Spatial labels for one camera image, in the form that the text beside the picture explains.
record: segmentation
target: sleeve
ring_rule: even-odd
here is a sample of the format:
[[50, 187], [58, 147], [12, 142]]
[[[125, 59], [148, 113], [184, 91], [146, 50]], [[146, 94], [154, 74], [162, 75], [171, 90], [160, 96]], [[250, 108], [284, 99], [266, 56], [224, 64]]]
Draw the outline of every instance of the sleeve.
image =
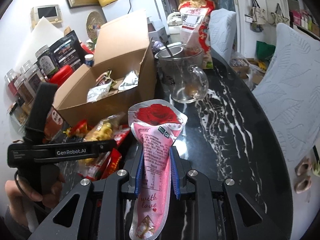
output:
[[27, 240], [31, 235], [29, 229], [23, 225], [19, 225], [11, 216], [9, 208], [4, 215], [4, 223], [10, 233], [16, 240]]

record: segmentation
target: shelf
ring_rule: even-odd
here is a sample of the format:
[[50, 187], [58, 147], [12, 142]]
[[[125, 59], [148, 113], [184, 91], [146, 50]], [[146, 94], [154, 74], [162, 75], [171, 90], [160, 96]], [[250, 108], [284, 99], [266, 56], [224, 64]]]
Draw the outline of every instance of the shelf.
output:
[[311, 36], [312, 38], [320, 41], [320, 38], [319, 38], [317, 35], [315, 35], [313, 32], [309, 31], [308, 29], [306, 29], [306, 28], [304, 28], [304, 27], [302, 27], [302, 26], [300, 26], [300, 25], [298, 25], [298, 24], [296, 24], [296, 23], [292, 23], [292, 24], [293, 24], [293, 25], [296, 25], [296, 26], [298, 27], [298, 29], [300, 29], [300, 30], [303, 31], [304, 33], [308, 34], [308, 35]]

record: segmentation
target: pink box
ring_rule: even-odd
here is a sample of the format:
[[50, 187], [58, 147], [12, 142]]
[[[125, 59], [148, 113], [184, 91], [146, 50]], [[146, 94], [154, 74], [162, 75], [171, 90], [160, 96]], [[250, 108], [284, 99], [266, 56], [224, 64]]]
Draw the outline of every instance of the pink box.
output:
[[297, 11], [292, 11], [293, 22], [301, 26], [301, 13]]

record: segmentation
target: glass mug rim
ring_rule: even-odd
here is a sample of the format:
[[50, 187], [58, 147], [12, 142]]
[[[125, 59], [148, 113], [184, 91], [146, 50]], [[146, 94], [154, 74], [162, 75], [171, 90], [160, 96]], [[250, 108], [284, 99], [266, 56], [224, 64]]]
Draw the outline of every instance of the glass mug rim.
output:
[[174, 46], [172, 46], [172, 47], [169, 47], [169, 49], [178, 48], [178, 47], [183, 48], [183, 47], [186, 47], [186, 46], [188, 46], [188, 47], [193, 47], [193, 48], [195, 48], [195, 49], [199, 49], [200, 51], [199, 51], [197, 54], [194, 54], [194, 55], [191, 55], [191, 56], [188, 56], [188, 57], [174, 57], [174, 56], [173, 56], [174, 58], [172, 58], [172, 57], [170, 57], [170, 56], [168, 56], [168, 57], [162, 57], [162, 56], [161, 56], [160, 53], [161, 53], [162, 51], [167, 51], [167, 49], [164, 48], [164, 49], [162, 49], [161, 51], [158, 52], [158, 58], [161, 59], [161, 60], [168, 60], [168, 61], [181, 60], [181, 59], [187, 59], [187, 58], [192, 58], [192, 57], [199, 56], [201, 53], [204, 52], [204, 50], [203, 50], [202, 48], [200, 48], [199, 46], [191, 45], [191, 44], [174, 45]]

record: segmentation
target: pitcher handle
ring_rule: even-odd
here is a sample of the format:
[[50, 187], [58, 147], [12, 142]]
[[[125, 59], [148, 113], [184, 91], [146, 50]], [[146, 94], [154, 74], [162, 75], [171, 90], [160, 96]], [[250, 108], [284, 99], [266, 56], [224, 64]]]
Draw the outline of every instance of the pitcher handle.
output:
[[202, 100], [205, 98], [205, 95], [207, 94], [208, 88], [209, 88], [209, 81], [207, 78], [207, 75], [203, 71], [203, 69], [197, 67], [196, 65], [191, 65], [189, 67], [190, 72], [194, 73], [200, 80], [201, 85], [204, 87], [203, 91], [198, 94], [196, 97], [197, 100]]

